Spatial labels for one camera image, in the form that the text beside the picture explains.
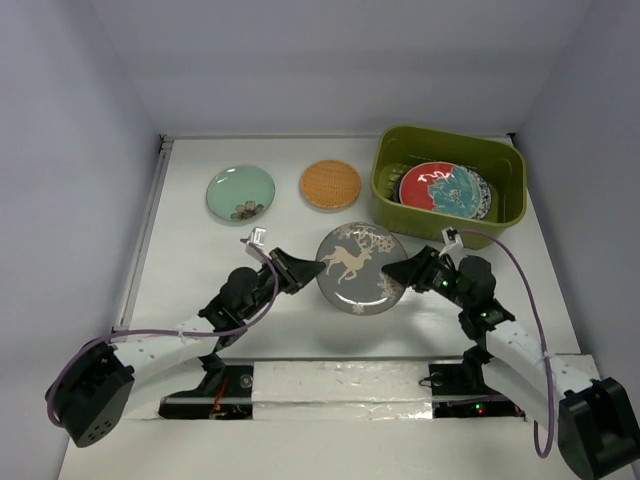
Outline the grey deer plate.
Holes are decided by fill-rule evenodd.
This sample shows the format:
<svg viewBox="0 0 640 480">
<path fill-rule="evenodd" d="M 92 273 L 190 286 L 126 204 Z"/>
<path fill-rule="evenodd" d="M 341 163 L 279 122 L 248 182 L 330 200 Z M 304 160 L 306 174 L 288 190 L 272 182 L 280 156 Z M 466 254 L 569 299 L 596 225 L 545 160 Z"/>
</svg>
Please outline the grey deer plate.
<svg viewBox="0 0 640 480">
<path fill-rule="evenodd" d="M 316 259 L 325 269 L 316 281 L 337 309 L 351 315 L 378 315 L 394 307 L 405 292 L 382 267 L 407 258 L 402 244 L 385 228 L 363 222 L 343 224 L 318 247 Z"/>
</svg>

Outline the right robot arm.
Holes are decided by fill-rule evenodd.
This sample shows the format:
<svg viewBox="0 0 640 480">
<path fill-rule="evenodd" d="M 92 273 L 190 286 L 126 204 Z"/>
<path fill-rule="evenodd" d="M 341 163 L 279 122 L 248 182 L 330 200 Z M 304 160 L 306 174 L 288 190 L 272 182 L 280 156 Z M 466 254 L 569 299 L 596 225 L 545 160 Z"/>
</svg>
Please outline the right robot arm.
<svg viewBox="0 0 640 480">
<path fill-rule="evenodd" d="M 435 292 L 461 309 L 459 323 L 475 345 L 463 354 L 457 373 L 431 371 L 437 388 L 504 396 L 546 427 L 580 479 L 601 479 L 638 460 L 639 425 L 624 387 L 570 366 L 529 335 L 496 299 L 488 261 L 467 256 L 455 264 L 425 247 L 382 270 L 404 287 Z"/>
</svg>

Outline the mint green flower plate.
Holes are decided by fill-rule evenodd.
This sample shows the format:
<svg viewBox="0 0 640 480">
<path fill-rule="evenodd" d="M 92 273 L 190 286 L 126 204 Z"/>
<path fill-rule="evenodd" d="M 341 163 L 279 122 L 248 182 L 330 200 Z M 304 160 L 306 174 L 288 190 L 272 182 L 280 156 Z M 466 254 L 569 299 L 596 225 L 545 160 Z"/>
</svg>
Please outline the mint green flower plate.
<svg viewBox="0 0 640 480">
<path fill-rule="evenodd" d="M 217 173 L 205 194 L 211 213 L 229 222 L 245 222 L 263 214 L 273 203 L 272 176 L 254 165 L 238 165 Z"/>
</svg>

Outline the red and teal plate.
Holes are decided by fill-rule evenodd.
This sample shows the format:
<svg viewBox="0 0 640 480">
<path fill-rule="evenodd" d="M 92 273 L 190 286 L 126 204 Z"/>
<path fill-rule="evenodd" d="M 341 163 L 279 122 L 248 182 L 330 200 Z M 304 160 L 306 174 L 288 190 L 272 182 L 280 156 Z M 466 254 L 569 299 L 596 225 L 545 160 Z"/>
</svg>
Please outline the red and teal plate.
<svg viewBox="0 0 640 480">
<path fill-rule="evenodd" d="M 431 161 L 419 164 L 404 174 L 400 204 L 475 219 L 481 196 L 471 170 L 450 162 Z"/>
</svg>

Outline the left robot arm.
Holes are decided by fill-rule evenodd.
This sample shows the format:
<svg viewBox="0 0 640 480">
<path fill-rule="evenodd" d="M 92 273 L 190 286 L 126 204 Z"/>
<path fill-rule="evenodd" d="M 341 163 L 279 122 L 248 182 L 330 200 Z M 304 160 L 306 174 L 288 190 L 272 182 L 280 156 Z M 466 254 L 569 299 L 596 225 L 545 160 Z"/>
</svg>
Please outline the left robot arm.
<svg viewBox="0 0 640 480">
<path fill-rule="evenodd" d="M 87 342 L 45 393 L 50 422 L 79 448 L 100 441 L 119 423 L 134 387 L 191 359 L 186 381 L 209 395 L 221 383 L 220 351 L 232 346 L 273 308 L 279 294 L 293 295 L 326 268 L 280 248 L 264 253 L 250 243 L 257 269 L 231 271 L 219 292 L 191 319 L 172 329 L 118 330 Z"/>
</svg>

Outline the dark teal blossom plate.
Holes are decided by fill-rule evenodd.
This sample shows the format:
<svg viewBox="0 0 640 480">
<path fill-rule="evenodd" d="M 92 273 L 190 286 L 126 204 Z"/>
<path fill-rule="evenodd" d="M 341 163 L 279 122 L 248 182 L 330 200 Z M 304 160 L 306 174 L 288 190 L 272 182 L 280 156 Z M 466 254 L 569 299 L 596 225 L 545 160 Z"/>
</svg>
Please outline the dark teal blossom plate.
<svg viewBox="0 0 640 480">
<path fill-rule="evenodd" d="M 393 189 L 392 189 L 392 201 L 395 203 L 402 203 L 400 200 L 400 188 L 402 179 L 404 174 L 400 174 L 398 178 L 394 181 Z"/>
</svg>

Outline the blue floral rim plate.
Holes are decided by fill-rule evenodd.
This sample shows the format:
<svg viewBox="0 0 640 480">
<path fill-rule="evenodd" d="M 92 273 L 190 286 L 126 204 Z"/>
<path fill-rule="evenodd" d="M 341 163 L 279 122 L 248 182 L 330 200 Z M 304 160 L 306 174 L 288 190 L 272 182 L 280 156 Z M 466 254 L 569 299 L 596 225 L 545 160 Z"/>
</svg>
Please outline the blue floral rim plate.
<svg viewBox="0 0 640 480">
<path fill-rule="evenodd" d="M 480 191 L 480 205 L 475 215 L 475 219 L 483 220 L 490 213 L 493 205 L 493 193 L 489 183 L 475 170 L 471 170 Z"/>
</svg>

